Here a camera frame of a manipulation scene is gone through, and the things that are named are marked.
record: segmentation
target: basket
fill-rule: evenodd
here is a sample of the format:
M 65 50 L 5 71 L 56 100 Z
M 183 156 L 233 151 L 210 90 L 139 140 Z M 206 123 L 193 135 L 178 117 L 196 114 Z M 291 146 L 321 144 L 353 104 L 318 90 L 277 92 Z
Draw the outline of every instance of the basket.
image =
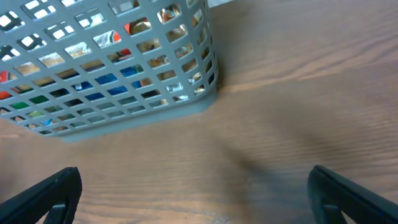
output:
M 1 118 L 76 141 L 201 112 L 218 66 L 205 0 L 4 1 Z

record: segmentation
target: table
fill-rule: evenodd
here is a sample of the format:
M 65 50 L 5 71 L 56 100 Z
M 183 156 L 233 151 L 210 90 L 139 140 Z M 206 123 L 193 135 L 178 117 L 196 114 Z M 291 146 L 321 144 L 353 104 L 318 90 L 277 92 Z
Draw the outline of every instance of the table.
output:
M 313 223 L 323 164 L 398 202 L 398 2 L 211 9 L 220 94 L 203 113 L 80 142 L 0 121 L 0 201 L 77 166 L 75 223 Z

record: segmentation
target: brown wooden tabletop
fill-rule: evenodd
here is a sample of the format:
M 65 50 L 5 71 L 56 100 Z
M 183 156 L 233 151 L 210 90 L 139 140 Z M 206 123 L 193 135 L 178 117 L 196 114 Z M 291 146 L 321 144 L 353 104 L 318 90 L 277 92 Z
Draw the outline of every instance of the brown wooden tabletop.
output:
M 77 166 L 75 223 L 313 223 L 322 164 L 398 202 L 398 1 L 211 10 L 220 94 L 203 113 L 80 142 L 0 121 L 0 202 Z

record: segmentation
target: perforated basket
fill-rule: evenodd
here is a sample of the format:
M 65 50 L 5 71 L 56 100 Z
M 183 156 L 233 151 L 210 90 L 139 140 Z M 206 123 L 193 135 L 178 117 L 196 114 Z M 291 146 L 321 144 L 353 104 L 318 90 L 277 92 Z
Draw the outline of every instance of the perforated basket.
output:
M 74 141 L 203 111 L 211 28 L 205 0 L 3 1 L 1 118 Z

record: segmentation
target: wood grain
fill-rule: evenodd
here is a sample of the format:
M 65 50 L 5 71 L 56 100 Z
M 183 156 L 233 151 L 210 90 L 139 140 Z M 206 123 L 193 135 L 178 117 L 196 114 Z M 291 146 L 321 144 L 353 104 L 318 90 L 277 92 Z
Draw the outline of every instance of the wood grain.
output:
M 77 166 L 75 223 L 313 223 L 305 186 L 322 164 L 397 203 L 398 2 L 211 12 L 208 110 L 71 144 L 0 121 L 0 201 Z

